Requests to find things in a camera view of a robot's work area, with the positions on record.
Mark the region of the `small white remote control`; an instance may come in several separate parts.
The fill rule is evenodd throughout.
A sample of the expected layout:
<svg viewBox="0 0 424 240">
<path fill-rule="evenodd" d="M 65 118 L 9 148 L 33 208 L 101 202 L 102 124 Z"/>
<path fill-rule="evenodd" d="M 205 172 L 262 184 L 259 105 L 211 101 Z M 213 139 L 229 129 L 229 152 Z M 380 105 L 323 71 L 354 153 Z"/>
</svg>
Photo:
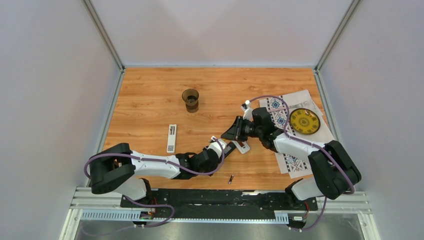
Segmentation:
<svg viewBox="0 0 424 240">
<path fill-rule="evenodd" d="M 167 137 L 167 147 L 166 152 L 171 154 L 176 151 L 176 142 L 177 142 L 177 125 L 170 124 L 168 128 L 168 137 Z"/>
</svg>

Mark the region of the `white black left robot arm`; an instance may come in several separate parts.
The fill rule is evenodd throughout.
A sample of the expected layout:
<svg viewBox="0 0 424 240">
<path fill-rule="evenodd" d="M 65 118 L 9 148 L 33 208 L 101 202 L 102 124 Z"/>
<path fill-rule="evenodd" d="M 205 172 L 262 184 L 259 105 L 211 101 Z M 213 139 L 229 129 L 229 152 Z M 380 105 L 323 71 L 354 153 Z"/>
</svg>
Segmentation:
<svg viewBox="0 0 424 240">
<path fill-rule="evenodd" d="M 153 201 L 146 177 L 189 180 L 196 176 L 211 176 L 235 149 L 233 142 L 226 143 L 213 136 L 210 144 L 199 153 L 158 156 L 131 150 L 124 142 L 91 156 L 83 171 L 90 179 L 93 194 L 119 193 L 145 208 Z"/>
</svg>

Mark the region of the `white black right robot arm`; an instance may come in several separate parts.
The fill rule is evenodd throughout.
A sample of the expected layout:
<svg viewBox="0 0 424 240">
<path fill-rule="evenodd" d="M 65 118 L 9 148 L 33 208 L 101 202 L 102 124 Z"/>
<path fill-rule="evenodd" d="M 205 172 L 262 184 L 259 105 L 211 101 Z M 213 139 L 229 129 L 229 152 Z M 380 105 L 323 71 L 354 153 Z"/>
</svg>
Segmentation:
<svg viewBox="0 0 424 240">
<path fill-rule="evenodd" d="M 252 120 L 237 116 L 221 138 L 236 142 L 258 138 L 268 150 L 308 161 L 313 177 L 297 180 L 285 189 L 285 203 L 293 210 L 299 209 L 306 199 L 326 197 L 335 200 L 343 194 L 351 195 L 355 192 L 355 185 L 362 179 L 360 171 L 340 142 L 308 142 L 290 135 L 275 126 L 265 107 L 253 109 Z"/>
</svg>

